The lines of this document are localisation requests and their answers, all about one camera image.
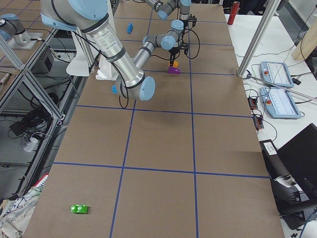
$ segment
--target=blue object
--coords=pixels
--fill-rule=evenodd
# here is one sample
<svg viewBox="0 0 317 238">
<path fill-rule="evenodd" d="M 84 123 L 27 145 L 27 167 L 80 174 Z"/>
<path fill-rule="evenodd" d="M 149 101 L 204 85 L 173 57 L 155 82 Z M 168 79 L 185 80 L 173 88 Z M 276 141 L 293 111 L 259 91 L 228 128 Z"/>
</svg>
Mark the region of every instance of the blue object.
<svg viewBox="0 0 317 238">
<path fill-rule="evenodd" d="M 274 93 L 274 90 L 284 92 L 286 97 L 282 99 L 278 96 L 270 97 Z M 271 115 L 273 119 L 298 119 L 302 117 L 293 98 L 288 91 L 274 87 L 262 87 L 260 89 L 260 94 L 262 102 L 265 103 L 265 108 L 267 112 Z M 289 113 L 282 114 L 281 112 L 284 111 L 288 111 Z"/>
<path fill-rule="evenodd" d="M 6 33 L 5 31 L 1 31 L 1 30 L 0 30 L 0 36 L 2 36 L 2 38 L 5 41 L 8 41 L 11 38 L 11 36 L 8 33 Z"/>
<path fill-rule="evenodd" d="M 190 6 L 192 4 L 192 0 L 180 0 L 180 2 L 184 5 L 184 6 Z"/>
<path fill-rule="evenodd" d="M 144 43 L 147 41 L 147 37 L 148 37 L 148 36 L 145 36 L 145 37 L 143 38 L 142 44 L 144 44 Z"/>
<path fill-rule="evenodd" d="M 107 0 L 68 0 L 69 4 L 83 17 L 90 20 L 103 19 L 108 12 Z"/>
<path fill-rule="evenodd" d="M 170 25 L 171 28 L 175 30 L 183 30 L 184 29 L 184 23 L 181 20 L 173 20 L 172 24 Z"/>
<path fill-rule="evenodd" d="M 168 17 L 168 15 L 166 14 L 166 12 L 160 10 L 160 11 L 158 11 L 158 17 L 159 17 L 160 19 L 162 19 L 162 20 L 166 20 L 167 17 Z"/>
<path fill-rule="evenodd" d="M 147 76 L 140 88 L 140 100 L 148 101 L 151 99 L 155 92 L 155 81 L 151 76 Z"/>
<path fill-rule="evenodd" d="M 18 20 L 19 18 L 13 13 L 7 13 L 0 16 L 4 20 Z"/>
<path fill-rule="evenodd" d="M 133 29 L 133 24 L 132 24 L 131 22 L 129 22 L 128 28 L 127 28 L 127 33 L 128 33 L 128 34 L 131 34 L 132 29 Z"/>
<path fill-rule="evenodd" d="M 172 49 L 176 44 L 176 40 L 172 36 L 164 36 L 160 42 L 160 45 L 164 50 L 169 51 Z"/>
<path fill-rule="evenodd" d="M 71 25 L 67 25 L 63 22 L 56 21 L 48 16 L 43 15 L 42 13 L 41 13 L 41 17 L 42 17 L 42 22 L 49 27 L 53 27 L 53 28 L 57 28 L 60 30 L 65 30 L 65 31 L 76 31 L 77 30 L 76 26 L 71 26 Z"/>
<path fill-rule="evenodd" d="M 264 81 L 274 83 L 285 88 L 294 87 L 294 83 L 286 63 L 262 61 L 260 70 Z M 280 77 L 276 75 L 277 72 L 282 78 L 286 78 L 287 82 L 281 83 Z"/>
<path fill-rule="evenodd" d="M 112 86 L 112 92 L 114 93 L 114 94 L 117 94 L 118 93 L 118 91 L 117 91 L 117 88 L 116 88 L 116 86 L 115 85 L 113 85 Z"/>
</svg>

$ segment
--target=white label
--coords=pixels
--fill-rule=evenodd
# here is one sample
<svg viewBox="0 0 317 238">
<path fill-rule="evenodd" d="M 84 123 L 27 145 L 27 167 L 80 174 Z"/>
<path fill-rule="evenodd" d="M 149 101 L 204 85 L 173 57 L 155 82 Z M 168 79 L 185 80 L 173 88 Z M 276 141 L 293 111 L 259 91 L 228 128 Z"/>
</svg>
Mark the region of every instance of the white label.
<svg viewBox="0 0 317 238">
<path fill-rule="evenodd" d="M 276 155 L 277 152 L 271 142 L 263 143 L 269 155 Z"/>
<path fill-rule="evenodd" d="M 101 51 L 106 51 L 117 44 L 115 37 L 110 31 L 106 30 L 101 36 L 95 38 L 96 44 L 99 46 Z"/>
</svg>

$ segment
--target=grid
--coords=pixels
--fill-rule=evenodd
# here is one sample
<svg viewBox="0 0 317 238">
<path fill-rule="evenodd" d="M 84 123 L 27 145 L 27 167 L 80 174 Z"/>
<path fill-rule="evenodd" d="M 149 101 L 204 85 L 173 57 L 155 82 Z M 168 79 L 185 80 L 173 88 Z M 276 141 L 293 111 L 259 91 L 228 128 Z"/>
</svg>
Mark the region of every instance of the grid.
<svg viewBox="0 0 317 238">
<path fill-rule="evenodd" d="M 214 6 L 210 8 L 215 20 L 208 21 L 209 17 L 202 15 L 197 25 L 200 22 L 221 24 L 229 37 L 222 11 Z M 195 13 L 206 11 L 196 5 L 192 9 Z M 129 21 L 135 24 L 131 36 L 125 34 Z M 115 17 L 116 31 L 131 56 L 140 48 L 144 35 L 154 34 L 157 28 L 151 26 L 157 22 L 153 11 L 146 12 L 142 7 L 140 10 L 130 2 L 120 3 Z M 92 234 L 109 238 L 283 236 L 243 84 L 233 73 L 237 63 L 232 44 L 204 39 L 202 57 L 180 58 L 185 70 L 177 77 L 166 73 L 167 66 L 161 60 L 149 60 L 144 71 L 155 75 L 158 89 L 148 102 L 133 101 L 121 109 L 117 97 L 108 90 L 112 82 L 95 81 L 93 76 L 88 79 L 26 238 L 32 234 L 48 237 L 36 226 L 48 228 L 54 218 L 58 219 L 58 230 L 63 230 L 64 237 Z M 191 46 L 189 56 L 197 50 L 195 44 Z M 217 52 L 229 61 L 219 59 L 218 64 L 212 61 L 210 64 L 217 67 L 208 65 L 210 68 L 205 67 L 201 73 L 199 65 L 204 64 L 204 57 L 212 57 Z M 164 53 L 160 49 L 155 51 L 158 55 Z M 109 173 L 113 173 L 111 178 L 106 177 Z M 106 183 L 106 191 L 94 188 L 99 178 Z M 89 187 L 78 193 L 73 187 L 81 182 Z M 56 191 L 62 188 L 66 194 L 57 195 Z M 52 218 L 44 219 L 43 209 L 47 205 L 61 202 L 65 208 L 76 196 L 96 209 L 101 202 L 86 198 L 88 193 L 100 197 L 111 211 L 102 215 L 102 221 L 93 220 L 101 216 L 96 210 L 91 212 L 91 217 L 76 218 L 59 208 Z M 250 200 L 246 195 L 257 200 Z M 231 196 L 239 197 L 238 206 L 230 204 L 235 203 Z M 259 202 L 264 209 L 255 205 Z M 226 208 L 222 214 L 206 212 L 211 207 L 217 210 L 220 205 L 228 207 L 232 214 Z M 245 223 L 234 219 L 242 212 L 241 206 L 248 210 Z M 250 210 L 262 212 L 264 221 Z M 221 226 L 221 221 L 228 221 L 231 229 Z M 78 232 L 67 228 L 74 223 L 78 224 Z M 88 232 L 80 225 L 91 226 L 93 230 Z M 52 237 L 60 235 L 59 231 L 51 234 Z"/>
</svg>

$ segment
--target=metal pole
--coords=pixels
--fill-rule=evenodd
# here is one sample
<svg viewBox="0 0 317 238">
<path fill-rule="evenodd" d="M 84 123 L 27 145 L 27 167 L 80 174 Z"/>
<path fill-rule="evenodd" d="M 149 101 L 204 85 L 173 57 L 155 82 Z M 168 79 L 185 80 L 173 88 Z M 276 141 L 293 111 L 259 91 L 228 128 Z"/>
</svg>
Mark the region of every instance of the metal pole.
<svg viewBox="0 0 317 238">
<path fill-rule="evenodd" d="M 0 36 L 0 50 L 4 52 L 4 54 L 9 58 L 16 69 L 22 70 L 24 65 L 21 60 L 16 56 L 16 54 L 12 51 L 10 46 L 4 41 L 4 39 Z"/>
<path fill-rule="evenodd" d="M 258 25 L 256 32 L 254 33 L 253 39 L 247 49 L 246 54 L 243 57 L 243 60 L 240 64 L 239 70 L 237 72 L 238 77 L 242 77 L 247 67 L 262 39 L 264 32 L 266 31 L 269 23 L 271 22 L 272 17 L 275 14 L 275 11 L 281 0 L 270 0 L 267 6 L 267 9 L 264 12 L 264 15 Z"/>
<path fill-rule="evenodd" d="M 289 91 L 289 92 L 291 92 L 291 93 L 297 94 L 297 95 L 302 96 L 302 97 L 304 97 L 304 98 L 308 98 L 308 99 L 310 99 L 310 100 L 317 101 L 317 98 L 313 98 L 313 97 L 308 96 L 308 95 L 306 95 L 306 94 L 296 92 L 296 91 L 294 91 L 294 90 L 292 90 L 292 89 L 289 89 L 289 88 L 284 88 L 284 87 L 282 87 L 282 86 L 276 85 L 275 83 L 271 83 L 271 82 L 264 81 L 264 80 L 262 80 L 262 79 L 260 79 L 260 78 L 256 78 L 256 77 L 253 77 L 253 76 L 250 76 L 250 75 L 247 75 L 247 78 L 252 78 L 252 79 L 254 79 L 254 80 L 256 80 L 256 81 L 261 81 L 261 82 L 263 82 L 264 84 L 268 84 L 268 85 L 270 85 L 270 86 L 272 86 L 272 87 L 284 89 L 284 90 L 286 90 L 286 91 Z"/>
</svg>

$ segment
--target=black connector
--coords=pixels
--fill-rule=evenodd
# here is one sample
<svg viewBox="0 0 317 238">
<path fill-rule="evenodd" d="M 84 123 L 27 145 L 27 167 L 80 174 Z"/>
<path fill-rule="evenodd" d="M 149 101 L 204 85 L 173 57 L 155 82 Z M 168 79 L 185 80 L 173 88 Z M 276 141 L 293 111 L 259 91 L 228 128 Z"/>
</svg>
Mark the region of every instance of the black connector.
<svg viewBox="0 0 317 238">
<path fill-rule="evenodd" d="M 292 78 L 293 83 L 300 85 L 302 82 L 299 81 L 297 78 Z"/>
</svg>

